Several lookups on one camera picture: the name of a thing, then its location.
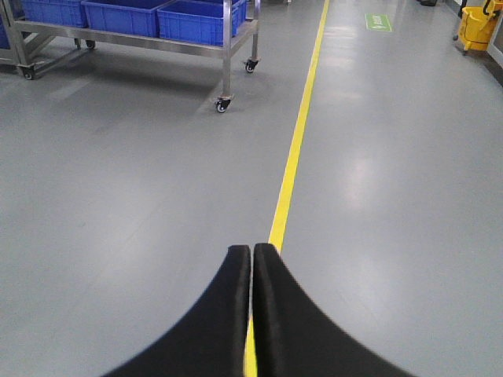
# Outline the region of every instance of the mop bucket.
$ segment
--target mop bucket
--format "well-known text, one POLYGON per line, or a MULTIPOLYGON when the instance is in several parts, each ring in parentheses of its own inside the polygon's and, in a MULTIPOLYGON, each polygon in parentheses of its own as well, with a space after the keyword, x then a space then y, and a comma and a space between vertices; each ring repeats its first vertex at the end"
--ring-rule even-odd
POLYGON ((464 51, 470 49, 485 51, 497 23, 497 15, 503 2, 488 2, 486 6, 466 6, 459 27, 458 37, 463 42, 464 51))

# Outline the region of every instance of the green exit sign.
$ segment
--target green exit sign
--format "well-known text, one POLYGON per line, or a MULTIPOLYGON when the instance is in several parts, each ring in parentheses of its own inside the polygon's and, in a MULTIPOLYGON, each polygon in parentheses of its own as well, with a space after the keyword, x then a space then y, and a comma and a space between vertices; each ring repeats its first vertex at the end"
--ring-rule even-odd
POLYGON ((367 29, 376 31, 392 31, 391 22, 385 14, 365 14, 367 29))

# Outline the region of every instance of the caster wheel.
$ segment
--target caster wheel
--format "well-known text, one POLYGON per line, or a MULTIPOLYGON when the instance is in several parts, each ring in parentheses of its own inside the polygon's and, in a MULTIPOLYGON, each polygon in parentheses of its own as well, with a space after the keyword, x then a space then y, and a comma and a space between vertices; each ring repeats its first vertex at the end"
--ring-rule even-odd
POLYGON ((226 112, 227 108, 229 107, 229 104, 230 104, 230 100, 225 100, 225 99, 219 98, 215 102, 215 108, 217 109, 218 113, 223 114, 224 112, 226 112))
POLYGON ((26 80, 34 80, 35 79, 35 69, 33 69, 33 67, 31 68, 21 68, 21 70, 23 71, 23 76, 26 80))
POLYGON ((253 73, 253 71, 255 70, 255 67, 257 66, 257 64, 259 63, 259 61, 254 61, 252 59, 248 59, 246 63, 244 63, 244 68, 246 69, 246 72, 247 73, 253 73))
POLYGON ((96 42, 95 41, 86 41, 86 46, 87 46, 87 49, 95 49, 96 42))
POLYGON ((220 114, 223 114, 224 112, 227 111, 227 108, 222 106, 222 104, 216 104, 216 108, 217 108, 217 112, 219 112, 220 114))

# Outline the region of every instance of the metal shelf cart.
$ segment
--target metal shelf cart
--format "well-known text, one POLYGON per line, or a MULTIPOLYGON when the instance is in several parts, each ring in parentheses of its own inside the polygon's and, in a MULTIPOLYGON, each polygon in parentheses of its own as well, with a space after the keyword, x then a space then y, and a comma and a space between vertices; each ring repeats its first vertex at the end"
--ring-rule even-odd
POLYGON ((239 27, 237 35, 234 37, 232 37, 232 0, 223 0, 223 46, 209 46, 170 39, 31 22, 16 19, 9 0, 0 0, 0 5, 0 16, 3 19, 11 46, 10 49, 0 49, 0 64, 17 66, 20 73, 28 80, 34 79, 36 72, 43 68, 33 61, 33 56, 57 36, 73 38, 78 49, 80 48, 80 40, 82 39, 86 41, 88 49, 93 49, 95 42, 107 42, 144 49, 157 49, 201 57, 213 57, 222 60, 222 94, 215 102, 217 112, 222 113, 226 111, 233 99, 230 88, 231 58, 250 37, 253 37, 252 55, 245 64, 246 72, 252 73, 259 62, 260 0, 254 0, 253 18, 247 18, 239 27))

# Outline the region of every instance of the blue storage bin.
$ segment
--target blue storage bin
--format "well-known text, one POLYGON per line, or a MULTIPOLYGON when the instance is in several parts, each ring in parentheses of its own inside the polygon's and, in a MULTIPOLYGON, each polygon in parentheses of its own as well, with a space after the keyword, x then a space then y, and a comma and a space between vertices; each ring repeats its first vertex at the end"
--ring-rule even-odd
MULTIPOLYGON (((205 45, 223 45, 223 5, 176 1, 157 11, 160 37, 205 45)), ((233 35, 237 34, 237 8, 233 7, 233 35)))
POLYGON ((167 0, 86 0, 87 20, 91 29, 123 34, 159 36, 156 11, 167 0))
POLYGON ((2 18, 0 17, 0 49, 9 49, 9 40, 7 39, 6 29, 3 27, 2 18))
POLYGON ((23 4, 21 4, 21 0, 10 0, 10 6, 12 7, 16 18, 24 16, 23 4))
MULTIPOLYGON (((10 0, 14 17, 19 18, 24 16, 23 5, 21 0, 10 0)), ((7 31, 3 27, 2 18, 0 17, 0 49, 10 49, 9 39, 7 38, 7 31)))
MULTIPOLYGON (((197 0, 198 2, 213 2, 215 4, 223 4, 223 0, 197 0)), ((233 0, 233 7, 237 8, 237 26, 246 20, 246 9, 248 7, 247 0, 233 0)))
POLYGON ((87 27, 80 0, 22 0, 27 20, 73 27, 87 27))

